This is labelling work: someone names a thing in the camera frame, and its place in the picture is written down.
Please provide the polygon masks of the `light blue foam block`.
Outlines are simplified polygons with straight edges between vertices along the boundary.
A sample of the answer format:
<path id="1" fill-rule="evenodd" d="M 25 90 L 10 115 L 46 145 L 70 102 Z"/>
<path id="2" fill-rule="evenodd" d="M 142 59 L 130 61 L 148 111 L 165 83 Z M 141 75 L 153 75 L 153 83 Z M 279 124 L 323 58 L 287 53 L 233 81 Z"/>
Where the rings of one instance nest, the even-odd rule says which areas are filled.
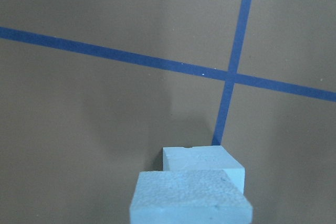
<path id="1" fill-rule="evenodd" d="M 164 147 L 163 170 L 224 170 L 241 193 L 245 189 L 245 168 L 220 145 Z"/>
<path id="2" fill-rule="evenodd" d="M 253 207 L 222 170 L 141 172 L 131 223 L 252 223 Z"/>

